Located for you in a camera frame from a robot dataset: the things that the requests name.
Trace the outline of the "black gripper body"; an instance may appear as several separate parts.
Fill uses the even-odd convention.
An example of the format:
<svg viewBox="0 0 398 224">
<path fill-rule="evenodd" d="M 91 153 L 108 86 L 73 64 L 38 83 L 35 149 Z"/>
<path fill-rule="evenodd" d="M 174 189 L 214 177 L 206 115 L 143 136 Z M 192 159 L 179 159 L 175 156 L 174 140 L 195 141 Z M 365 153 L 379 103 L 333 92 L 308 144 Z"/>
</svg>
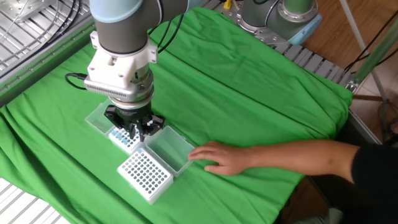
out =
<svg viewBox="0 0 398 224">
<path fill-rule="evenodd" d="M 134 123 L 138 120 L 140 123 L 147 123 L 152 119 L 152 107 L 150 103 L 136 109 L 122 109 L 115 106 L 115 112 L 117 125 L 126 125 L 127 123 Z"/>
</svg>

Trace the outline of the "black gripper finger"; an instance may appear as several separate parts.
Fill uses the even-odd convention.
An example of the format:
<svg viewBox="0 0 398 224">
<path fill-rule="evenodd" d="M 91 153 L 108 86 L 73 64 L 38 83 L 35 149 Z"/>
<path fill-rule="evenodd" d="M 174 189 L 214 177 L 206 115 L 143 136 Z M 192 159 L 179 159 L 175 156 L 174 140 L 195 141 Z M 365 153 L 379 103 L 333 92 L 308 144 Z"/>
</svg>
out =
<svg viewBox="0 0 398 224">
<path fill-rule="evenodd" d="M 153 136 L 164 127 L 163 116 L 149 115 L 137 120 L 136 128 L 139 131 L 140 142 L 144 142 L 148 136 Z"/>
<path fill-rule="evenodd" d="M 105 117 L 110 120 L 118 129 L 124 129 L 133 139 L 136 133 L 135 123 L 133 121 L 133 112 L 130 110 L 122 110 L 114 105 L 108 105 Z"/>
</svg>

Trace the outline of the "person's right hand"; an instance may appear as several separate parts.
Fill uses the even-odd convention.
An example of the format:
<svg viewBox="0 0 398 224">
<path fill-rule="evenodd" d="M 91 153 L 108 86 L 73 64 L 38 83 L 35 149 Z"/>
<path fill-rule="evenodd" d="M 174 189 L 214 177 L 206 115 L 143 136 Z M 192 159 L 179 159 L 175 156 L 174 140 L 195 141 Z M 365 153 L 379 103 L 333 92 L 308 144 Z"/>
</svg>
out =
<svg viewBox="0 0 398 224">
<path fill-rule="evenodd" d="M 217 165 L 207 165 L 204 170 L 212 174 L 226 176 L 238 175 L 254 165 L 249 149 L 228 146 L 214 141 L 194 149 L 189 153 L 188 159 L 190 161 L 215 162 Z"/>
</svg>

